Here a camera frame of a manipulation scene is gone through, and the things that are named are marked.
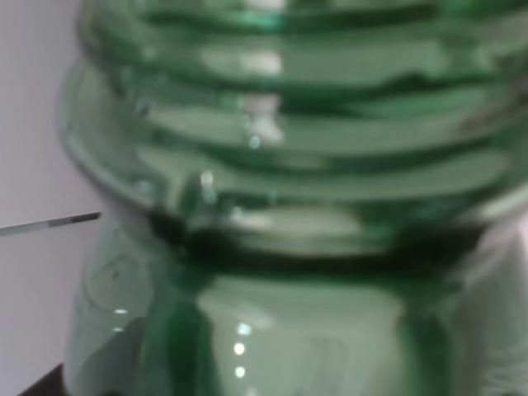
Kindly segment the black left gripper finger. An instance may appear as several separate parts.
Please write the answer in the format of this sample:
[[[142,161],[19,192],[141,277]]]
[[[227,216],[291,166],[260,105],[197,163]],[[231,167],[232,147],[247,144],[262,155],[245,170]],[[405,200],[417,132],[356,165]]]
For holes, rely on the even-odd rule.
[[[57,365],[18,396],[67,396],[63,381],[63,365]]]

